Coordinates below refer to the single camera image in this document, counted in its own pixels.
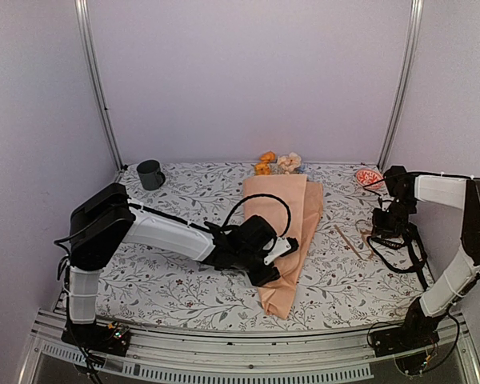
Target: floral pattern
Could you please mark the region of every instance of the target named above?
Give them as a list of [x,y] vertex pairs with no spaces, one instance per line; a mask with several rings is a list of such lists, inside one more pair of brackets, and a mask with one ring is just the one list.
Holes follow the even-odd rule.
[[[264,313],[258,290],[244,272],[216,271],[139,244],[121,244],[104,269],[97,313],[152,325],[234,331],[325,330],[402,319],[422,288],[415,274],[392,274],[367,249],[362,228],[370,228],[378,203],[356,183],[359,167],[302,166],[309,180],[324,185],[324,212],[288,319]],[[165,165],[163,172],[166,184],[156,191],[142,188],[134,166],[120,182],[147,206],[196,223],[221,223],[242,198],[242,181],[254,175],[254,166],[179,163]],[[242,222],[242,210],[232,222]],[[405,249],[382,252],[401,268],[410,264]],[[426,278],[432,282],[428,270]]]

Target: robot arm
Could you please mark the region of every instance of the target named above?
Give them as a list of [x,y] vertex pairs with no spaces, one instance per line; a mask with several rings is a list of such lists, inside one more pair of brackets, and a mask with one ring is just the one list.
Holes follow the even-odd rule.
[[[265,194],[248,198],[255,197],[280,201],[287,209],[286,228],[289,227],[290,208],[280,198]],[[95,323],[95,303],[99,275],[121,242],[169,250],[219,270],[242,268],[255,286],[278,279],[274,260],[298,248],[296,239],[278,236],[260,216],[254,215],[240,226],[216,226],[209,222],[205,222],[207,227],[198,226],[145,207],[129,198],[126,188],[117,183],[77,208],[70,221],[70,236],[56,241],[70,242],[65,284],[69,332],[62,340],[112,354],[124,354],[128,342],[120,340],[122,345],[118,346],[114,338],[106,336],[109,341],[103,345],[103,337],[99,335],[107,332]]]
[[419,348],[437,339],[435,330],[455,304],[480,279],[480,179],[409,174],[405,168],[385,172],[394,200],[387,211],[374,211],[374,233],[398,235],[408,215],[416,213],[417,201],[435,202],[463,211],[461,245],[441,277],[408,309],[401,328],[371,335],[377,355]]

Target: floral tablecloth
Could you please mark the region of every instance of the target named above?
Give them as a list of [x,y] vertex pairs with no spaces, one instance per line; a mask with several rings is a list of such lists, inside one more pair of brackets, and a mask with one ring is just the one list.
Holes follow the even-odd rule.
[[[200,330],[326,330],[403,319],[422,292],[415,274],[392,274],[362,240],[377,196],[355,181],[359,166],[305,164],[324,185],[324,212],[311,243],[287,320],[266,316],[258,291],[241,271],[216,271],[150,246],[121,244],[99,283],[97,313],[108,318]],[[145,191],[135,166],[121,183],[147,206],[192,222],[221,223],[242,197],[249,163],[179,163],[162,168],[166,184]],[[233,222],[242,222],[242,210]],[[384,249],[400,268],[406,250]],[[427,279],[431,280],[428,270]]]

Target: metal pole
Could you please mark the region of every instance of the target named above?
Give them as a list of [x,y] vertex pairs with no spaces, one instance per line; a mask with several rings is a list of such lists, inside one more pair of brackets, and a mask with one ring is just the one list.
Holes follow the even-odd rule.
[[397,132],[398,123],[400,122],[400,116],[402,115],[407,85],[409,84],[410,79],[410,70],[414,60],[414,53],[418,45],[419,26],[422,20],[422,8],[423,0],[413,0],[410,9],[409,29],[407,31],[406,50],[402,65],[402,72],[400,73],[397,94],[394,99],[393,109],[391,111],[390,124],[387,128],[381,154],[378,157],[377,165],[380,170],[384,170],[386,168],[391,147],[393,146],[394,138]]
[[82,36],[83,50],[87,59],[87,67],[89,69],[90,80],[94,90],[94,97],[98,104],[98,111],[105,131],[105,137],[110,149],[110,154],[114,160],[117,170],[121,170],[123,162],[119,153],[118,143],[115,138],[114,130],[108,112],[108,107],[103,93],[102,82],[99,77],[98,62],[96,53],[94,52],[93,36],[90,30],[89,11],[87,9],[87,0],[75,0],[78,27]]

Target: pink fabric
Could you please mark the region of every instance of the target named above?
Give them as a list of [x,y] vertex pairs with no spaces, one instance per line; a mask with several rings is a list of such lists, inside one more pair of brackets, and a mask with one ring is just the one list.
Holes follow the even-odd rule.
[[[278,196],[288,204],[291,224],[286,236],[296,238],[299,244],[296,252],[274,262],[281,278],[258,289],[265,312],[287,318],[294,303],[302,265],[322,217],[323,186],[308,182],[304,174],[254,176],[244,181],[244,196],[261,193]],[[246,218],[253,214],[262,216],[278,234],[285,229],[286,209],[276,200],[255,198],[246,202],[244,210]]]

